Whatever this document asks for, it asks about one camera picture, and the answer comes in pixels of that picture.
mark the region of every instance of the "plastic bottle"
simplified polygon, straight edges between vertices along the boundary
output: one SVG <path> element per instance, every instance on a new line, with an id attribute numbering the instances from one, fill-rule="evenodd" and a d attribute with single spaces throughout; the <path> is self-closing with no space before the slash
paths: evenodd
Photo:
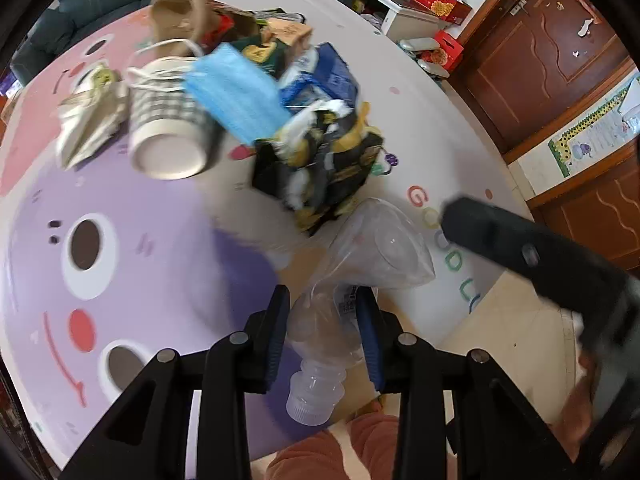
<path id="1" fill-rule="evenodd" d="M 346 370 L 362 361 L 354 305 L 358 286 L 408 288 L 434 277 L 424 239 L 404 213 L 384 200 L 363 201 L 289 314 L 287 340 L 303 359 L 291 377 L 291 418 L 324 424 L 344 395 Z"/>

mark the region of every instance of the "floor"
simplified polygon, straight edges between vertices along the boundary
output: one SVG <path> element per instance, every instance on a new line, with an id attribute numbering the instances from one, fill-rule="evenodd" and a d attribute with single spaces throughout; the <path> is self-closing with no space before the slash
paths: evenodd
<path id="1" fill-rule="evenodd" d="M 498 149 L 465 102 L 447 83 L 443 90 L 478 134 L 487 150 L 495 155 L 519 213 L 532 219 L 523 195 L 505 165 Z M 575 320 L 541 300 L 527 280 L 505 271 L 478 307 L 454 330 L 441 349 L 466 354 L 483 348 L 502 367 L 535 407 L 540 416 L 551 422 L 579 373 L 575 345 Z M 450 396 L 445 395 L 447 420 L 452 417 Z M 385 396 L 385 412 L 399 413 L 399 396 Z M 369 480 L 369 474 L 351 449 L 347 422 L 334 424 L 330 431 L 340 443 L 344 468 L 351 480 Z M 274 455 L 252 463 L 255 480 L 260 480 Z"/>

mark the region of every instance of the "orange box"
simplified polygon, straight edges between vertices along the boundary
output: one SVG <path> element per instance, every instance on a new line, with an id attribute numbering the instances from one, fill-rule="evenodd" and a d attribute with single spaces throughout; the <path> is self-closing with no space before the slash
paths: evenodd
<path id="1" fill-rule="evenodd" d="M 441 20 L 460 25 L 471 12 L 471 7 L 457 0 L 415 0 Z"/>
<path id="2" fill-rule="evenodd" d="M 439 30 L 433 39 L 440 44 L 440 48 L 425 50 L 420 58 L 429 63 L 442 65 L 444 70 L 451 73 L 462 61 L 464 47 L 444 30 Z"/>

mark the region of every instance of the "checkered paper cup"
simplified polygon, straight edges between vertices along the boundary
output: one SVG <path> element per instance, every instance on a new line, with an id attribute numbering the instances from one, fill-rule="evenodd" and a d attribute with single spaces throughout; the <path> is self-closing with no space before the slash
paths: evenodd
<path id="1" fill-rule="evenodd" d="M 181 85 L 195 59 L 163 57 L 142 69 L 127 69 L 129 156 L 134 168 L 152 178 L 185 178 L 206 166 L 215 122 Z"/>

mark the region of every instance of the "brown wooden door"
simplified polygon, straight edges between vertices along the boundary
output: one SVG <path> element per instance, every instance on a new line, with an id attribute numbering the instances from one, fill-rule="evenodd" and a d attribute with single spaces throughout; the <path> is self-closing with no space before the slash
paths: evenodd
<path id="1" fill-rule="evenodd" d="M 512 15 L 514 1 L 501 1 L 495 23 L 482 31 L 478 44 L 478 33 L 471 38 L 452 79 L 501 153 L 558 117 L 628 56 L 593 7 L 601 23 L 580 37 L 592 15 L 579 1 L 527 0 Z"/>
<path id="2" fill-rule="evenodd" d="M 533 213 L 551 230 L 631 270 L 640 266 L 639 186 L 633 155 Z"/>

